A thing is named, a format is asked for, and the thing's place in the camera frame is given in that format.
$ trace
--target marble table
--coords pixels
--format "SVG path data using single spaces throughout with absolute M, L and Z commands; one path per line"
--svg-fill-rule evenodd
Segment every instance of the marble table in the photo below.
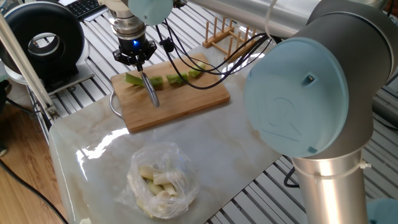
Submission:
M 218 50 L 199 47 L 212 64 Z M 50 151 L 70 223 L 204 223 L 280 154 L 252 129 L 243 107 L 250 67 L 228 77 L 231 101 L 145 131 L 129 134 L 109 107 L 109 95 L 50 129 Z M 118 202 L 133 153 L 152 142 L 176 142 L 199 171 L 201 189 L 189 211 L 171 220 L 150 219 Z

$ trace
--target cutting board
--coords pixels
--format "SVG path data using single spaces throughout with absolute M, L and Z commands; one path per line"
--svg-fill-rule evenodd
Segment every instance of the cutting board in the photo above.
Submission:
M 204 62 L 208 62 L 202 53 L 191 55 Z M 179 58 L 174 60 L 180 72 L 190 70 Z M 160 106 L 155 108 L 148 97 L 144 87 L 134 86 L 126 83 L 126 74 L 122 73 L 111 77 L 111 82 L 116 96 L 118 96 L 124 122 L 130 133 L 152 127 L 156 124 L 164 123 L 187 114 L 200 111 L 211 106 L 229 101 L 230 95 L 225 86 L 219 85 L 208 90 L 197 90 L 186 84 L 181 86 L 171 86 L 166 79 L 166 75 L 175 74 L 175 70 L 170 62 L 163 62 L 149 67 L 144 67 L 144 72 L 148 77 L 163 76 L 162 87 L 156 88 Z M 129 72 L 131 75 L 139 77 L 137 71 Z M 217 75 L 202 73 L 197 78 L 189 77 L 188 81 L 196 86 L 208 86 L 220 79 Z

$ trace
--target plastic bag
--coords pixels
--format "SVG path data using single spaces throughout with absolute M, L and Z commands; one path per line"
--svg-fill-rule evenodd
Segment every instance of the plastic bag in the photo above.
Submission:
M 152 166 L 166 173 L 177 191 L 177 197 L 160 198 L 152 194 L 139 173 L 140 166 Z M 119 201 L 145 212 L 151 218 L 169 219 L 186 212 L 199 189 L 198 173 L 192 161 L 175 143 L 161 142 L 143 147 L 132 155 L 127 189 Z

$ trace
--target cucumber slice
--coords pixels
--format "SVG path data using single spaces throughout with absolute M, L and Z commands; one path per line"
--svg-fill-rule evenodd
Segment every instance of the cucumber slice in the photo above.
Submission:
M 158 86 L 163 84 L 163 77 L 158 76 L 158 77 L 150 77 L 149 81 L 152 83 L 153 86 Z
M 158 86 L 163 84 L 163 77 L 150 77 L 149 81 L 152 83 L 153 86 Z M 141 78 L 135 77 L 134 75 L 126 73 L 126 82 L 131 83 L 133 85 L 144 86 L 144 82 L 142 82 Z
M 184 78 L 184 80 L 188 80 L 188 74 L 186 72 L 182 72 L 181 76 Z M 181 85 L 184 83 L 184 81 L 180 78 L 178 74 L 166 75 L 166 78 L 169 84 L 178 83 L 179 85 Z
M 126 82 L 131 83 L 133 85 L 144 86 L 141 78 L 135 77 L 134 75 L 130 75 L 126 73 Z
M 198 65 L 202 69 L 206 68 L 206 64 L 203 62 L 199 62 Z M 201 74 L 201 71 L 196 71 L 195 69 L 191 69 L 188 71 L 188 75 L 191 76 L 192 78 L 196 78 L 199 74 Z

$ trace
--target black desk fan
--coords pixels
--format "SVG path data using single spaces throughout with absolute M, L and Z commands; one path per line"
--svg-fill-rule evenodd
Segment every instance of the black desk fan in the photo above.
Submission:
M 47 91 L 78 73 L 76 63 L 83 51 L 84 33 L 65 6 L 48 1 L 29 2 L 4 17 Z M 35 41 L 40 36 L 51 36 L 52 40 L 39 47 Z M 1 44 L 0 58 L 8 68 L 21 74 Z

